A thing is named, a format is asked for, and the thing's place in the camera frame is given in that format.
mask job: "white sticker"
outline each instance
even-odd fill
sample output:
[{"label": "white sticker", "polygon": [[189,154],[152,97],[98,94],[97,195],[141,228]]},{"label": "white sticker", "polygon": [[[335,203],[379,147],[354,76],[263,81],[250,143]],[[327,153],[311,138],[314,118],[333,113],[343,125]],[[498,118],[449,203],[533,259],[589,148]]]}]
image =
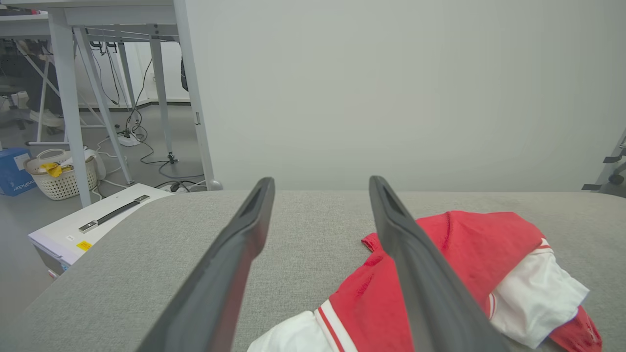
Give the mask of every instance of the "white sticker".
[{"label": "white sticker", "polygon": [[30,158],[31,157],[29,157],[28,154],[22,154],[17,157],[13,157],[13,160],[15,160],[15,165],[17,165],[18,170],[24,170],[24,162]]}]

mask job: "black wheel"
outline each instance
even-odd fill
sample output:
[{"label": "black wheel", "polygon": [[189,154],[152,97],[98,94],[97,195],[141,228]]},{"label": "black wheel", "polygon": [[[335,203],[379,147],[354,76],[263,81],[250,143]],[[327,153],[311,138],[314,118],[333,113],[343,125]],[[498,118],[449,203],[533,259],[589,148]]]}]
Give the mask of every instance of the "black wheel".
[{"label": "black wheel", "polygon": [[624,176],[611,175],[608,177],[608,181],[614,185],[621,185],[624,182]]}]

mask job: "blue cardboard box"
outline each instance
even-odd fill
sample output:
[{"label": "blue cardboard box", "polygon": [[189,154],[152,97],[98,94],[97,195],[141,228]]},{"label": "blue cardboard box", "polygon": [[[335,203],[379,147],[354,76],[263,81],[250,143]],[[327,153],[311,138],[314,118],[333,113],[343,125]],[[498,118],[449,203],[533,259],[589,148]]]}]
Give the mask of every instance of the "blue cardboard box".
[{"label": "blue cardboard box", "polygon": [[33,177],[24,169],[31,158],[26,148],[8,148],[0,151],[0,194],[15,196],[37,187]]}]

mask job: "laundry basket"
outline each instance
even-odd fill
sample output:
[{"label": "laundry basket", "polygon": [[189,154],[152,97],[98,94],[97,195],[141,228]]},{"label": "laundry basket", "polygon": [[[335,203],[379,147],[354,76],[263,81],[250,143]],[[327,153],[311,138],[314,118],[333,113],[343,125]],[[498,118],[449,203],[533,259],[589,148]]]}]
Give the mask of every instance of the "laundry basket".
[{"label": "laundry basket", "polygon": [[[43,157],[45,154],[57,152],[52,157]],[[59,177],[52,177],[47,172],[39,172],[39,167],[45,163],[61,163],[72,157],[72,153],[63,149],[48,149],[41,152],[34,158],[24,162],[24,168],[33,176],[33,180],[39,189],[52,200],[61,200],[78,195],[78,185],[76,184],[76,171],[64,171]],[[87,182],[89,189],[96,187],[98,178],[96,176],[96,160],[89,157],[85,160],[87,166]]]}]

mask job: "shoe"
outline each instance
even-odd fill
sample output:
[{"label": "shoe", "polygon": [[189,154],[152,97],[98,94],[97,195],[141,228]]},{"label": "shoe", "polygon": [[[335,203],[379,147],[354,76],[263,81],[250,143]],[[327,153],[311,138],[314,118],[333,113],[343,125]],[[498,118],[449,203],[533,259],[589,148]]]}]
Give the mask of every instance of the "shoe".
[{"label": "shoe", "polygon": [[[39,112],[31,110],[31,120],[39,122]],[[50,110],[45,109],[43,111],[42,124],[48,127],[61,127],[63,126],[63,119],[59,115],[55,115]]]}]

